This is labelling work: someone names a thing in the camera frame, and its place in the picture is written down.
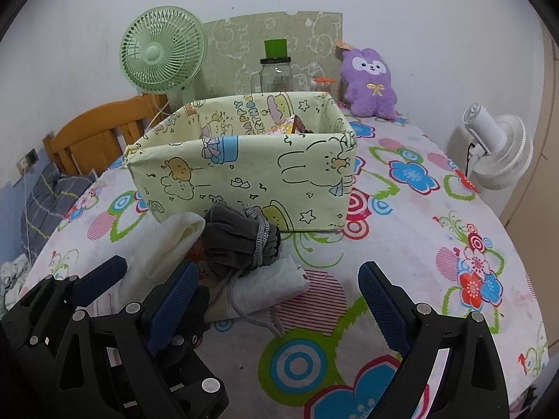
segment stuffed animal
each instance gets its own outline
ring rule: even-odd
[[[351,104],[351,114],[396,118],[398,98],[390,85],[390,70],[375,50],[346,50],[340,75],[347,83],[344,98]]]

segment drawstring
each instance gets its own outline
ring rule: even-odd
[[[262,266],[262,262],[264,260],[263,249],[268,240],[268,235],[270,232],[270,224],[269,222],[254,208],[250,206],[243,205],[242,210],[244,211],[245,215],[251,219],[256,219],[258,221],[258,233],[256,234],[256,247],[254,250],[254,257],[252,261],[252,267],[257,268]],[[223,278],[221,282],[217,285],[216,288],[213,289],[211,296],[210,296],[210,304],[212,304],[216,298],[221,294],[223,288],[227,285],[227,300],[229,304],[233,307],[233,310],[242,317],[244,320],[249,322],[250,324],[254,324],[255,326],[265,327],[268,328],[276,337],[281,337],[284,333],[284,329],[278,318],[275,314],[275,309],[272,308],[272,321],[273,324],[266,323],[265,321],[260,321],[254,318],[251,318],[246,313],[244,313],[236,304],[235,300],[233,299],[233,284],[237,281],[237,279],[241,276],[242,272],[245,268],[238,269],[237,271],[230,270],[227,273],[227,276]]]

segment wooden chair backrest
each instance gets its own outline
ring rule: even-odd
[[[165,95],[144,94],[100,105],[74,118],[54,137],[47,135],[45,151],[68,175],[87,175],[91,170],[100,175],[122,154],[114,130],[119,129],[127,145],[132,145],[144,133],[142,120],[149,123],[166,103]],[[151,126],[165,117],[161,113]]]

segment blue gripper pad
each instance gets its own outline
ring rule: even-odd
[[[150,355],[167,348],[197,286],[198,268],[189,263],[150,322],[150,335],[145,344]]]
[[[126,260],[118,255],[74,282],[69,298],[75,307],[87,307],[126,274]]]
[[[390,349],[397,351],[405,358],[412,348],[408,337],[407,321],[382,285],[381,280],[368,265],[369,263],[372,262],[364,263],[359,268],[359,290]]]

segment green lid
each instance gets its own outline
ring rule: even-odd
[[[268,39],[264,41],[264,50],[266,58],[281,58],[287,56],[287,40],[286,39]]]

